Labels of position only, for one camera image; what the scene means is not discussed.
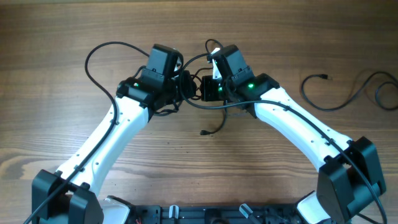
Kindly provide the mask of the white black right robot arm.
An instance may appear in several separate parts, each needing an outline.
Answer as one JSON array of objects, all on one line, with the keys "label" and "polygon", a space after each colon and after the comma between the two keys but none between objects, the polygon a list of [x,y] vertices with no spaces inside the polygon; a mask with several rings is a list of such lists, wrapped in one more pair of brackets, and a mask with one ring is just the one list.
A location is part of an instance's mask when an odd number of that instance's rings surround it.
[{"label": "white black right robot arm", "polygon": [[354,141],[299,106],[277,81],[255,76],[235,45],[215,48],[207,57],[213,73],[203,77],[203,101],[236,103],[282,133],[318,172],[317,189],[297,211],[307,223],[348,223],[371,202],[380,204],[386,183],[375,145]]}]

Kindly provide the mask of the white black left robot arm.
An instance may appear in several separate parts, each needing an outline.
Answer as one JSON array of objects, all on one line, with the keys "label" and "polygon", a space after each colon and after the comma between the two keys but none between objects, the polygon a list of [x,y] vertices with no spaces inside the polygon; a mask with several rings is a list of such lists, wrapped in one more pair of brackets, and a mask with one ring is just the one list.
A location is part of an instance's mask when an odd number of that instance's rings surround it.
[{"label": "white black left robot arm", "polygon": [[123,80],[111,96],[111,107],[102,122],[79,150],[55,172],[41,170],[32,181],[32,213],[26,223],[135,223],[135,207],[109,196],[98,200],[105,177],[128,142],[153,116],[178,112],[181,95],[193,96],[178,87],[183,56],[175,49],[155,44],[148,62]]}]

